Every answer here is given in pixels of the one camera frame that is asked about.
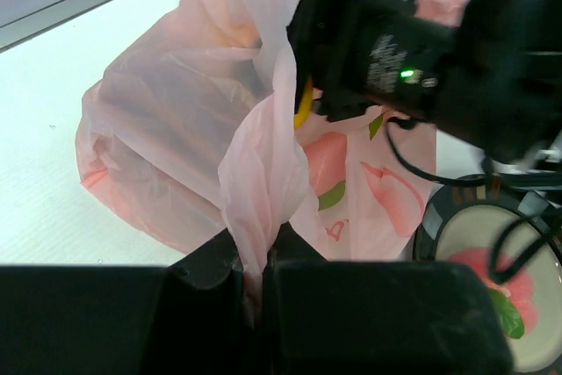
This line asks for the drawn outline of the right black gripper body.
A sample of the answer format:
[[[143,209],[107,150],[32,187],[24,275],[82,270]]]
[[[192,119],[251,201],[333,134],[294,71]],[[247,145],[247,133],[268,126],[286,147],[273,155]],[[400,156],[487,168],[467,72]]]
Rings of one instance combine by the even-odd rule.
[[[415,15],[417,1],[300,0],[287,27],[296,61],[294,113],[309,77],[330,122],[383,105],[427,120],[453,29]]]

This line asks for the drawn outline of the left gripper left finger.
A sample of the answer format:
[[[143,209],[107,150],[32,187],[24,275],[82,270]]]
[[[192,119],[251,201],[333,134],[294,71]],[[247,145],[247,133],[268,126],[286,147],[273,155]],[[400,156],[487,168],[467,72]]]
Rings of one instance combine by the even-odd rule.
[[[168,266],[6,265],[4,374],[260,374],[234,242]]]

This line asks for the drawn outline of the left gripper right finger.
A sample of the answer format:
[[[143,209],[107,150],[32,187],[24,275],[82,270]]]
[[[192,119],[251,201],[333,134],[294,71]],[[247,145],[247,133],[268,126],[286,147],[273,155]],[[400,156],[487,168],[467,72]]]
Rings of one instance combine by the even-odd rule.
[[[477,275],[458,263],[330,262],[289,224],[263,272],[272,374],[509,374]]]

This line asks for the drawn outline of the pink plastic bag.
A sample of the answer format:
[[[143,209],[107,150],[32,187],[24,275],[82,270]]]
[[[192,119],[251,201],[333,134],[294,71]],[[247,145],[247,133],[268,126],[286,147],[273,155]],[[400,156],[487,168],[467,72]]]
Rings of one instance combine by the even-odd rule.
[[[283,223],[328,259],[393,260],[432,191],[385,107],[294,125],[298,1],[180,0],[86,91],[76,133],[82,185],[133,227],[184,253],[228,229],[253,301]]]

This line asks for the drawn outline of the pink fake peach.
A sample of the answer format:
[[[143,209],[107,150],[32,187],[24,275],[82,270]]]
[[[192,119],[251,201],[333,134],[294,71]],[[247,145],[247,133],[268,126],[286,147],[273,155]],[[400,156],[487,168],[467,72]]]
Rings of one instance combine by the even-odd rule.
[[[468,266],[486,285],[506,337],[520,340],[532,332],[537,325],[538,311],[534,302],[534,282],[526,270],[504,285],[498,285],[487,273],[487,248],[464,249],[448,260]]]

